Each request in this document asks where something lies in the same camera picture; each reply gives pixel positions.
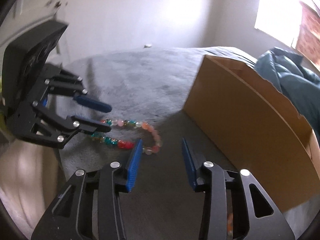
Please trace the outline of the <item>teal duvet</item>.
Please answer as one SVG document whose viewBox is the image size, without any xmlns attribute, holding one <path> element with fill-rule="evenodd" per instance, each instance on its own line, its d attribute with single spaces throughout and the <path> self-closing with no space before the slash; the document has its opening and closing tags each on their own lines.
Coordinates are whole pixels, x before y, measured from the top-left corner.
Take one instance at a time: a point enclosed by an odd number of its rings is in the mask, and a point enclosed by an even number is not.
<svg viewBox="0 0 320 240">
<path fill-rule="evenodd" d="M 259 56 L 254 69 L 291 101 L 319 138 L 319 76 L 302 61 L 302 56 L 274 47 Z"/>
</svg>

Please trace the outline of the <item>brown cardboard box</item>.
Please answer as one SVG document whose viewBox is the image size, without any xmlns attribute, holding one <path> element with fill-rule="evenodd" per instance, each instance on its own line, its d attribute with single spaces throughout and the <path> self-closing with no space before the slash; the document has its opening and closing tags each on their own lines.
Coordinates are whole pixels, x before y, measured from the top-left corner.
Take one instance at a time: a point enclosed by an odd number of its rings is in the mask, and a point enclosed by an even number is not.
<svg viewBox="0 0 320 240">
<path fill-rule="evenodd" d="M 184 112 L 281 211 L 319 194 L 319 144 L 306 118 L 245 63 L 205 55 Z"/>
</svg>

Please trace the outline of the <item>window with floral curtain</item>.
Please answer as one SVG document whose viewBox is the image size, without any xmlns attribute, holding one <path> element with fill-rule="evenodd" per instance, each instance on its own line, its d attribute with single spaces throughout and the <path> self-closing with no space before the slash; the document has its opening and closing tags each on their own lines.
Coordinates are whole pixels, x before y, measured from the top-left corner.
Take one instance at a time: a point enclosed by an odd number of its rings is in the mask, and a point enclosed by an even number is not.
<svg viewBox="0 0 320 240">
<path fill-rule="evenodd" d="M 259 0 L 254 27 L 319 67 L 319 0 Z"/>
</svg>

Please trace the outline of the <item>grey bed blanket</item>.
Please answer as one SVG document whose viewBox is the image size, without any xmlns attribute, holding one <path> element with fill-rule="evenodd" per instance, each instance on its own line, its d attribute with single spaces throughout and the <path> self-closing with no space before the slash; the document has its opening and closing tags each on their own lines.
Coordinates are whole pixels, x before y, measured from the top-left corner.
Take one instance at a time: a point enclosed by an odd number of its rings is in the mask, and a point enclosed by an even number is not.
<svg viewBox="0 0 320 240">
<path fill-rule="evenodd" d="M 132 192 L 120 197 L 128 239 L 198 239 L 204 193 L 189 185 L 183 139 L 208 161 L 239 170 L 183 110 L 205 55 L 241 61 L 253 70 L 258 59 L 233 47 L 149 48 L 93 56 L 67 66 L 82 77 L 89 95 L 111 105 L 112 111 L 102 113 L 59 97 L 56 110 L 61 116 L 146 122 L 149 131 L 113 126 L 107 136 L 142 139 L 146 147 L 160 141 L 159 152 L 142 156 Z M 318 211 L 319 194 L 281 213 L 299 237 Z"/>
</svg>

